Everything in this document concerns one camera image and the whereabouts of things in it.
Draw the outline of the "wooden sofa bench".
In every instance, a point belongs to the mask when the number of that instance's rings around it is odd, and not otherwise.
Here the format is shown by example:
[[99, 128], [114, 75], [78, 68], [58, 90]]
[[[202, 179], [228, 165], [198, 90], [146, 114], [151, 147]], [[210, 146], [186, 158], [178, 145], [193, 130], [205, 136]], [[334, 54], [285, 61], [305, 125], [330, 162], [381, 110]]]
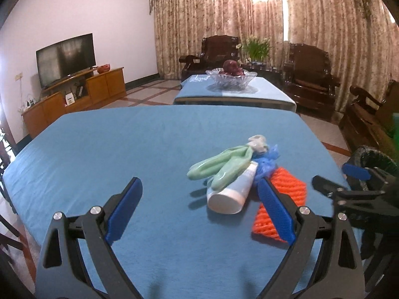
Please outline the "wooden sofa bench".
[[384, 99], [378, 101], [365, 89], [352, 85], [354, 96], [339, 122], [339, 128], [351, 151], [366, 145], [396, 160], [398, 151], [394, 144], [393, 115], [398, 113], [398, 82], [390, 80]]

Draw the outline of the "white tube with cap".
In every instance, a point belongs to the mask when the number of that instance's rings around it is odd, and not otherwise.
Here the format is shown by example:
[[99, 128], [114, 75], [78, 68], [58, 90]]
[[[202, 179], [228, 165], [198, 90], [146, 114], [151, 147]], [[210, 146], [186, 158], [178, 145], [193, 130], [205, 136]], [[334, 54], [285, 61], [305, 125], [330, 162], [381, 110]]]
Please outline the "white tube with cap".
[[210, 179], [206, 190], [208, 208], [223, 215], [240, 213], [252, 188], [257, 167], [257, 162], [252, 161], [236, 180], [221, 191], [214, 191], [211, 188], [212, 179]]

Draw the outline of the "white router box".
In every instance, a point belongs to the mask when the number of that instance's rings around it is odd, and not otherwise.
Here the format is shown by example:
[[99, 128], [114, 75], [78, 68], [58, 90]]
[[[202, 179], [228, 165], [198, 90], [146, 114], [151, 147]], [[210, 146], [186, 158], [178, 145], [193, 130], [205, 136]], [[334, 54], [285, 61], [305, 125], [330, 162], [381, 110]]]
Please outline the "white router box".
[[75, 103], [75, 97], [74, 94], [72, 92], [69, 92], [65, 95], [65, 99], [66, 99], [66, 104], [67, 106], [72, 105]]

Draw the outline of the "blue plastic bag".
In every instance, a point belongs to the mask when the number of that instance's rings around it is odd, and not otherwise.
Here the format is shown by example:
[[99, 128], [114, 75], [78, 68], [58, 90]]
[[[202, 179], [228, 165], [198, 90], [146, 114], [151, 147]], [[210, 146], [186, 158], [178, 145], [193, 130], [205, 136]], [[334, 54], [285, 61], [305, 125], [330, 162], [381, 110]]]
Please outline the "blue plastic bag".
[[277, 169], [276, 160], [279, 158], [278, 145], [270, 147], [266, 152], [260, 154], [255, 153], [252, 156], [252, 160], [258, 164], [256, 173], [254, 176], [253, 187], [257, 187], [260, 180], [263, 178], [271, 177]]

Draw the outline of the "blue tablecloth near table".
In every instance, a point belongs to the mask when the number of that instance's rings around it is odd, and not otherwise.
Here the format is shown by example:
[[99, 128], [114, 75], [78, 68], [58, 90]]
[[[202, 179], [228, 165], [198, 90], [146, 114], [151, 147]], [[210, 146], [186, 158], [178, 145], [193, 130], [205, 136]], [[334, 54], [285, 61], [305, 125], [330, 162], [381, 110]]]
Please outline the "blue tablecloth near table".
[[33, 139], [4, 173], [12, 204], [37, 243], [51, 218], [86, 213], [138, 177], [143, 196], [115, 252], [145, 298], [255, 298], [287, 247], [252, 234], [252, 192], [235, 215], [207, 207], [189, 168], [261, 134], [278, 165], [300, 181], [320, 175], [342, 186], [341, 169], [293, 112], [171, 105], [70, 113]]

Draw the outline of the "red apples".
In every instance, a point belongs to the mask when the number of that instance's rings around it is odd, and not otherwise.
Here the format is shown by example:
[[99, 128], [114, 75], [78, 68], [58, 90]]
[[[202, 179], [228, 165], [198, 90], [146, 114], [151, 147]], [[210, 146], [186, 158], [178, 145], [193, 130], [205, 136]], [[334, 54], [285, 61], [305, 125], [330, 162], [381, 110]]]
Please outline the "red apples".
[[226, 60], [222, 65], [219, 74], [229, 76], [244, 76], [245, 73], [236, 60]]

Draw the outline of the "wooden TV cabinet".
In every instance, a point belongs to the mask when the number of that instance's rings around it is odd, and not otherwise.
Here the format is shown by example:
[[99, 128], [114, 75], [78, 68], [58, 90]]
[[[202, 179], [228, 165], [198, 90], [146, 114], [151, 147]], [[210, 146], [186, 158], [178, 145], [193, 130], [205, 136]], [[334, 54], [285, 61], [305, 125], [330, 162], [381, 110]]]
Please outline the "wooden TV cabinet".
[[[43, 90], [44, 97], [22, 113], [22, 118], [31, 138], [62, 115], [102, 108], [126, 96], [126, 85], [122, 68], [104, 74], [85, 70]], [[75, 103], [67, 106], [65, 95], [72, 92]]]

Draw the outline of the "green rubber glove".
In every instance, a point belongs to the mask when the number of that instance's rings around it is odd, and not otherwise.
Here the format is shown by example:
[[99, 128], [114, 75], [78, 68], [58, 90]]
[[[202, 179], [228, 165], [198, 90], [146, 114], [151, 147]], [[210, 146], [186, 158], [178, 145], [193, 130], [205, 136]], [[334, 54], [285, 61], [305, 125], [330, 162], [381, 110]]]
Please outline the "green rubber glove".
[[240, 145], [204, 159], [189, 168], [187, 177], [200, 180], [211, 177], [211, 189], [219, 192], [234, 182], [250, 165], [254, 151], [248, 145]]

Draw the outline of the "floral beige curtains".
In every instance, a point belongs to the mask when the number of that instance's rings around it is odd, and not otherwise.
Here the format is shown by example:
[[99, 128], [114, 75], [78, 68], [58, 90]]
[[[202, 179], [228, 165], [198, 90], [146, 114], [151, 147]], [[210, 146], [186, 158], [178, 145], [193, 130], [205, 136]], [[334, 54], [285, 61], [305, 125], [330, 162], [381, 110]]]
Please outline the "floral beige curtains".
[[398, 25], [383, 0], [149, 0], [149, 6], [165, 78], [180, 77], [179, 57], [197, 55], [204, 37], [226, 34], [268, 40], [275, 67], [288, 60], [292, 43], [326, 51], [340, 81], [338, 111], [352, 85], [381, 99], [398, 79]]

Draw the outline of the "glass fruit bowl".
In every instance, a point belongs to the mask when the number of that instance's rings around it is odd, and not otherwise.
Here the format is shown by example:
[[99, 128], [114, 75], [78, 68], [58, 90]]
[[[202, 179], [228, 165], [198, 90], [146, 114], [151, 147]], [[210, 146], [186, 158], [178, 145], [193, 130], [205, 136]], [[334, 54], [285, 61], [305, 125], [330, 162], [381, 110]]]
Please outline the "glass fruit bowl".
[[257, 77], [256, 72], [243, 71], [243, 75], [232, 76], [223, 74], [222, 68], [206, 70], [205, 73], [213, 80], [213, 86], [219, 90], [245, 90], [249, 83]]

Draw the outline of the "blue cloth coffee table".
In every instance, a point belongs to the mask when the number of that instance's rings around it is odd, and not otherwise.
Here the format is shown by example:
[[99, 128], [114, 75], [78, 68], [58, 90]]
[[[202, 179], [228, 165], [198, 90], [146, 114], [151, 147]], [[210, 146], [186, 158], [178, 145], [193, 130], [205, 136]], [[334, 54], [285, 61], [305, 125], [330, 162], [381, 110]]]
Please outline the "blue cloth coffee table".
[[296, 112], [296, 102], [262, 77], [253, 78], [243, 90], [225, 90], [209, 75], [193, 75], [181, 83], [175, 105], [238, 105]]

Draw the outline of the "potted green plant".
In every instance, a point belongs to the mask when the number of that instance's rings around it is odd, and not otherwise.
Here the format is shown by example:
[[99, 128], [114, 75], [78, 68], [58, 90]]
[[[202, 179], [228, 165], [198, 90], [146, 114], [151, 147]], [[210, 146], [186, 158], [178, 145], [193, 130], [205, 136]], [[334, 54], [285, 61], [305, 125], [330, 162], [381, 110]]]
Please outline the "potted green plant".
[[264, 63], [269, 58], [271, 49], [269, 38], [260, 38], [257, 36], [249, 36], [242, 45], [244, 58], [248, 62]]

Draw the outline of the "flat screen television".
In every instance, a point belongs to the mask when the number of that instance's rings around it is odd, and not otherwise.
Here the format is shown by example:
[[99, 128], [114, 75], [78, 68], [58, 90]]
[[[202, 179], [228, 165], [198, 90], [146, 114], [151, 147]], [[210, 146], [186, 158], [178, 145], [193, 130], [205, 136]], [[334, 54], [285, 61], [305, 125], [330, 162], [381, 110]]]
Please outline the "flat screen television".
[[41, 88], [96, 65], [93, 34], [75, 36], [36, 51]]

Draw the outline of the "black trash bin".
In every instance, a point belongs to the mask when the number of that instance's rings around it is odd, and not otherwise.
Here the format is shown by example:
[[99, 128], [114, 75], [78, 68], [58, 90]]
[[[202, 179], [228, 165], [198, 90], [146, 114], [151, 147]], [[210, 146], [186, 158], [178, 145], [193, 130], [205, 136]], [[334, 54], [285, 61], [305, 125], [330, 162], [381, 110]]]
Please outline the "black trash bin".
[[366, 145], [358, 147], [348, 162], [358, 167], [378, 167], [391, 175], [398, 175], [398, 166], [390, 156]]

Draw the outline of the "orange foam fruit net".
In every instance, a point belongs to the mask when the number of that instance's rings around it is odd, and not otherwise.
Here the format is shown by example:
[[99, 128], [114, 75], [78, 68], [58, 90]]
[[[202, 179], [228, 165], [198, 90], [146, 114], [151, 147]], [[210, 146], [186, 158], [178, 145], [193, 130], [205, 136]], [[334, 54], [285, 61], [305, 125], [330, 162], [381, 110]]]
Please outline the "orange foam fruit net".
[[279, 167], [269, 179], [260, 180], [256, 190], [261, 204], [252, 233], [293, 244], [296, 240], [294, 218], [278, 196], [287, 195], [296, 206], [302, 207], [306, 202], [306, 184]]

